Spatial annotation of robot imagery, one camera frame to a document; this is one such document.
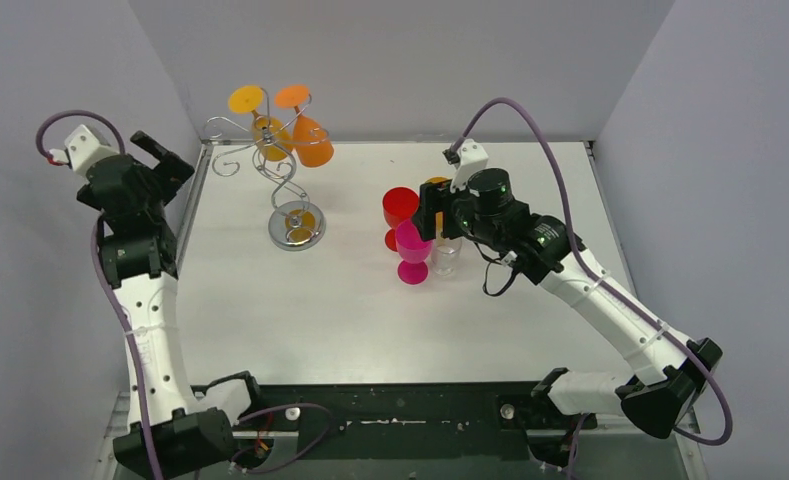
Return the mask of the yellow wine glass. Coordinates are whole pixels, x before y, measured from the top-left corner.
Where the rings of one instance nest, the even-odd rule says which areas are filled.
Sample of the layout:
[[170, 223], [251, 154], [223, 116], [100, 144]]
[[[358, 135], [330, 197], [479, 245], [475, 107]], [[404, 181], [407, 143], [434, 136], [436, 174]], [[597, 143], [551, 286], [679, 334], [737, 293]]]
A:
[[[435, 176], [426, 180], [427, 183], [432, 183], [432, 184], [442, 184], [447, 181], [449, 181], [449, 178], [443, 176]], [[435, 222], [436, 222], [435, 225], [436, 235], [439, 236], [442, 234], [443, 231], [444, 214], [442, 211], [437, 212], [435, 214]]]
[[270, 114], [269, 94], [262, 87], [241, 86], [229, 96], [227, 104], [233, 113], [253, 116], [250, 131], [266, 161], [282, 161], [293, 151], [291, 134], [281, 120]]

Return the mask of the red wine glass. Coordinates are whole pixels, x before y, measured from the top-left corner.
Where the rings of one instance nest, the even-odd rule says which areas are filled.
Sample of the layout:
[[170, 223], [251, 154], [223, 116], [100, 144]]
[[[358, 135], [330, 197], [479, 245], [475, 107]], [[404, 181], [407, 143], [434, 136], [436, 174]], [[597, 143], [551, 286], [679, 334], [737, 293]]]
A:
[[396, 252], [395, 230], [410, 219], [419, 206], [419, 195], [411, 188], [398, 186], [388, 190], [382, 198], [383, 216], [389, 227], [385, 235], [386, 247]]

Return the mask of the clear wine glass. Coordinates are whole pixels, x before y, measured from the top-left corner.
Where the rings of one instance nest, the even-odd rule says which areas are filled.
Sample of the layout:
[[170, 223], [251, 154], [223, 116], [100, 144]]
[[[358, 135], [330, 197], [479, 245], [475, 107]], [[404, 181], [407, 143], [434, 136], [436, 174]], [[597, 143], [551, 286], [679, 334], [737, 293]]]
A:
[[458, 265], [461, 247], [462, 238], [437, 237], [430, 255], [431, 270], [439, 276], [452, 274]]

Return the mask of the pink wine glass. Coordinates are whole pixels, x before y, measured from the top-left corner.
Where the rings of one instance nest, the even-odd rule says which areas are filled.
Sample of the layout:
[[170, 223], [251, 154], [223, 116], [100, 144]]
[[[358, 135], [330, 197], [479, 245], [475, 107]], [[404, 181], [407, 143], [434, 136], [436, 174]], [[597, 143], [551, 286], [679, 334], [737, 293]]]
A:
[[395, 242], [401, 258], [397, 267], [398, 278], [408, 285], [423, 283], [429, 276], [426, 260], [433, 243], [421, 238], [411, 220], [405, 220], [395, 228]]

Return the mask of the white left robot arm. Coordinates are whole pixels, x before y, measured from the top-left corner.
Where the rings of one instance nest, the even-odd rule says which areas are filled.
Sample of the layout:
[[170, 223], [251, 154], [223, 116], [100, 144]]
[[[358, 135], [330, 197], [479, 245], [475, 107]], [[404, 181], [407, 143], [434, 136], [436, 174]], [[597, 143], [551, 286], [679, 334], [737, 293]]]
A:
[[142, 131], [131, 140], [155, 166], [86, 125], [67, 137], [65, 152], [86, 180], [78, 201], [100, 214], [92, 252], [127, 352], [130, 410], [113, 454], [145, 479], [172, 479], [229, 460], [238, 449], [233, 423], [259, 428], [267, 404], [248, 372], [209, 384], [201, 397], [191, 387], [176, 322], [177, 238], [164, 208], [195, 169]]

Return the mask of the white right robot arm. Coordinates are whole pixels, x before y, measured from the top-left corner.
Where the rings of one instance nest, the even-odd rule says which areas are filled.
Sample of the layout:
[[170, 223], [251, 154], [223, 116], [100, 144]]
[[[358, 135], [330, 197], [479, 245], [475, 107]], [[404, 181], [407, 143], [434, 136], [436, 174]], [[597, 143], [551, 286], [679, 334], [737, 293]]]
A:
[[693, 340], [613, 285], [582, 240], [558, 218], [530, 211], [514, 198], [500, 168], [475, 173], [461, 190], [451, 181], [419, 191], [413, 225], [424, 240], [442, 233], [485, 246], [509, 266], [576, 311], [630, 366], [629, 375], [551, 371], [533, 390], [533, 413], [555, 429], [572, 415], [621, 415], [642, 432], [665, 439], [693, 405], [722, 358], [711, 339]]

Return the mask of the chrome wine glass rack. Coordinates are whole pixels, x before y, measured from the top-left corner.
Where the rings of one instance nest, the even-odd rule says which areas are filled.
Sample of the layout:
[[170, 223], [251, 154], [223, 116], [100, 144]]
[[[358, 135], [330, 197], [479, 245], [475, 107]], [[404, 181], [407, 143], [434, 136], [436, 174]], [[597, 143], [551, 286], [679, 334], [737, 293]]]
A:
[[[275, 96], [269, 94], [270, 114], [283, 122], [292, 137], [295, 113], [292, 109], [277, 107]], [[298, 159], [295, 147], [293, 146], [293, 151], [282, 161], [266, 161], [253, 140], [250, 131], [252, 121], [246, 127], [223, 116], [216, 116], [207, 120], [206, 125], [208, 127], [218, 122], [224, 122], [250, 136], [247, 144], [213, 155], [210, 161], [211, 171], [223, 178], [239, 173], [241, 163], [233, 160], [231, 157], [248, 151], [254, 170], [275, 185], [270, 194], [272, 213], [267, 224], [270, 240], [275, 246], [284, 251], [307, 250], [315, 246], [323, 238], [326, 230], [325, 215], [311, 201], [307, 191], [295, 182], [297, 172], [303, 166]]]

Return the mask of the orange wine glass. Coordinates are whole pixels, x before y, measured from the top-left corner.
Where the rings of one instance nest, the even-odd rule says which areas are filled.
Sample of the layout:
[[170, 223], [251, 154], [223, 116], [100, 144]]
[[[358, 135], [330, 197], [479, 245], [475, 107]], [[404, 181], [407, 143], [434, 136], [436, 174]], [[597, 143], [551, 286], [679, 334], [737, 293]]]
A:
[[292, 140], [300, 163], [317, 168], [332, 159], [334, 147], [328, 131], [306, 114], [311, 100], [309, 88], [302, 84], [286, 86], [275, 96], [277, 107], [292, 109], [295, 113]]

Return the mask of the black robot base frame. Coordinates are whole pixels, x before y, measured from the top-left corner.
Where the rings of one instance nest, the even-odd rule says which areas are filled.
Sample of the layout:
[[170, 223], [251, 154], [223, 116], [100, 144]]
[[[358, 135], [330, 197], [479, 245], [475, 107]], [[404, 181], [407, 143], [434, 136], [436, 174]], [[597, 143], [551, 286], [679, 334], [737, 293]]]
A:
[[264, 385], [256, 418], [235, 426], [235, 462], [256, 471], [298, 454], [320, 460], [436, 460], [530, 456], [566, 466], [577, 428], [533, 396], [533, 381]]

